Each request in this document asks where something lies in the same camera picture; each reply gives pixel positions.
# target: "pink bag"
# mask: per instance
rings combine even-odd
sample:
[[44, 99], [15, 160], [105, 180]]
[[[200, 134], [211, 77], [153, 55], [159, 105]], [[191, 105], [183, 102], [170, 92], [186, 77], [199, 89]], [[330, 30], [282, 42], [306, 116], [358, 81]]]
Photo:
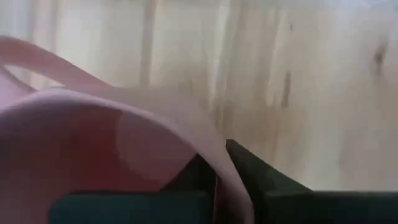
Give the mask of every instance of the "pink bag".
[[[65, 85], [35, 91], [4, 66]], [[114, 88], [30, 43], [0, 37], [0, 223], [45, 223], [76, 190], [157, 191], [198, 153], [245, 223], [253, 209], [225, 141], [191, 100]]]

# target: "blurry background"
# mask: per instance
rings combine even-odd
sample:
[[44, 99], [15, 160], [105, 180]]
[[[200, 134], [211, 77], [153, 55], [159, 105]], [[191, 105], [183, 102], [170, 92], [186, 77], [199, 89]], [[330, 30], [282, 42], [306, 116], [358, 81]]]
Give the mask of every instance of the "blurry background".
[[226, 138], [310, 188], [398, 190], [396, 10], [393, 0], [0, 0], [0, 34], [114, 86], [192, 95]]

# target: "pink cloth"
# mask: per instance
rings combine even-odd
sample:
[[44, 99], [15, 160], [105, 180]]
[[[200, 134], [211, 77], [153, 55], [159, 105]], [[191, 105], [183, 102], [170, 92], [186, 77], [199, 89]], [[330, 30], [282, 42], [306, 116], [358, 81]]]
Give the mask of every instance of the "pink cloth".
[[[4, 67], [65, 84], [35, 91]], [[199, 153], [245, 223], [252, 203], [210, 119], [166, 90], [114, 88], [30, 43], [0, 37], [0, 222], [45, 223], [74, 190], [156, 191]]]

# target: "pink strap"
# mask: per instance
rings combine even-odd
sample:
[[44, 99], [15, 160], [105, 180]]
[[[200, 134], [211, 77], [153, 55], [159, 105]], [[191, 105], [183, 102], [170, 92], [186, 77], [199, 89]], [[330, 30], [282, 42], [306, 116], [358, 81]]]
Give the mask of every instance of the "pink strap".
[[[41, 73], [71, 88], [91, 85], [108, 87], [94, 91], [90, 88], [44, 90], [40, 93], [31, 94], [31, 96], [10, 107], [3, 107], [0, 119], [1, 115], [18, 112], [23, 110], [24, 107], [31, 107], [32, 105], [35, 107], [40, 102], [47, 102], [48, 106], [52, 104], [51, 102], [98, 105], [113, 111], [121, 111], [127, 117], [130, 114], [148, 119], [171, 130], [174, 135], [191, 145], [221, 177], [231, 207], [234, 208], [236, 213], [241, 214], [245, 223], [253, 223], [251, 200], [225, 150], [224, 139], [207, 116], [200, 112], [199, 106], [195, 106], [177, 95], [141, 90], [128, 92], [109, 88], [108, 84], [92, 77], [66, 60], [35, 45], [10, 37], [0, 37], [0, 62]], [[32, 88], [13, 77], [3, 66], [0, 66], [0, 87], [4, 87], [4, 90], [9, 87], [6, 91], [15, 96], [12, 100], [33, 92]], [[128, 123], [128, 119], [121, 121], [118, 128], [119, 132], [129, 129], [129, 125], [132, 125]], [[118, 148], [130, 146], [130, 144], [124, 144], [124, 140], [122, 140], [118, 140], [118, 142], [121, 142]]]

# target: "pink fabric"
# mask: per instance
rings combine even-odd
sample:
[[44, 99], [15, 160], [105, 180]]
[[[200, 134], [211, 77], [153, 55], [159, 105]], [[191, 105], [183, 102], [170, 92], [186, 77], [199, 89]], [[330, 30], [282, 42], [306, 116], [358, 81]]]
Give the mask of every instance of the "pink fabric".
[[[34, 92], [2, 64], [67, 87]], [[0, 94], [1, 223], [45, 223], [54, 200], [74, 190], [159, 190], [196, 153], [220, 176], [231, 208], [253, 223], [224, 139], [191, 99], [113, 88], [9, 37], [0, 38]]]

